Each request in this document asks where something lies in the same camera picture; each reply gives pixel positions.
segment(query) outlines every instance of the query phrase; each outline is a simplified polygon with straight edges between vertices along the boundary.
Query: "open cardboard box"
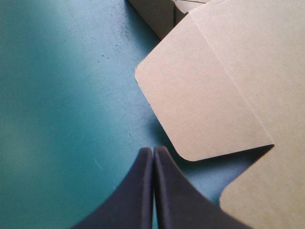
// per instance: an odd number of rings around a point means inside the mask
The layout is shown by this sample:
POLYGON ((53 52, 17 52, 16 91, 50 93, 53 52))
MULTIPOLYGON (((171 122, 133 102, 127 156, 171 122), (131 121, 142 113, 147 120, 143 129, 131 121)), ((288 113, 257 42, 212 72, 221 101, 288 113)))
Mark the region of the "open cardboard box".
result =
POLYGON ((129 0, 151 29, 163 39, 185 15, 211 0, 129 0))
POLYGON ((185 159, 274 145, 220 200, 255 229, 305 228, 304 39, 303 0, 214 0, 136 69, 185 159))

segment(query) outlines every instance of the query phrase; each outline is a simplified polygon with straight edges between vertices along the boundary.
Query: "brown cardboard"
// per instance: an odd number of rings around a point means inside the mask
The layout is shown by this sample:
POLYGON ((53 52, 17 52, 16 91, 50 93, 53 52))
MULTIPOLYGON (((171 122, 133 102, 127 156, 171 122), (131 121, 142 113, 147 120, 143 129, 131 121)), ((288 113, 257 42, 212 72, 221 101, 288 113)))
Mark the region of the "brown cardboard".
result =
POLYGON ((275 145, 221 197, 256 229, 305 226, 304 38, 303 0, 214 0, 190 11, 136 70, 182 157, 275 145))
POLYGON ((188 13, 211 0, 129 0, 151 29, 163 39, 188 13))
POLYGON ((273 143, 191 16, 143 60, 135 77, 187 160, 273 143))

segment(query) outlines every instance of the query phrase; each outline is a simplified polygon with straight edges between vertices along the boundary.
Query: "scratched floor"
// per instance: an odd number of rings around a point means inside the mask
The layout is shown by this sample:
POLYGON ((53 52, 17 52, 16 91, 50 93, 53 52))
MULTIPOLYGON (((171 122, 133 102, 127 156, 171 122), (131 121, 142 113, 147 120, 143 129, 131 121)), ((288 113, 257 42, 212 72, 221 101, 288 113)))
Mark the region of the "scratched floor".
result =
POLYGON ((255 160, 189 163, 173 152, 133 76, 158 42, 124 0, 1 1, 1 229, 72 226, 111 194, 142 146, 167 145, 215 204, 255 160))

